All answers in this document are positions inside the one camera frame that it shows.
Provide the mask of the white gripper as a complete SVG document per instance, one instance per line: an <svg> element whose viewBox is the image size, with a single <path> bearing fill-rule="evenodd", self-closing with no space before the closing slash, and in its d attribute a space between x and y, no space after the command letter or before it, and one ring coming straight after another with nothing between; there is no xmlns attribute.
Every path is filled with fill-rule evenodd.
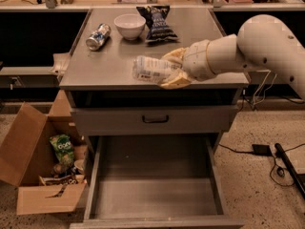
<svg viewBox="0 0 305 229"><path fill-rule="evenodd" d="M209 40L195 42L190 47L179 48L164 54L161 59L174 64L182 64L185 71L176 70L165 76L158 85L166 90L180 89L189 86L192 79L205 81L216 77L208 63L207 49Z"/></svg>

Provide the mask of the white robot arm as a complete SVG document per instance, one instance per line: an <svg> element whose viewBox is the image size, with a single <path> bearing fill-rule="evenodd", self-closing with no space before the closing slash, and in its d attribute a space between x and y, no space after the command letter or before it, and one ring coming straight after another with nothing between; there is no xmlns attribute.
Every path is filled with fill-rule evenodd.
<svg viewBox="0 0 305 229"><path fill-rule="evenodd" d="M188 86L222 73L265 68L274 72L305 99L305 49L279 19L259 14L248 19L237 34L195 42L164 55L180 68L162 80L165 89Z"/></svg>

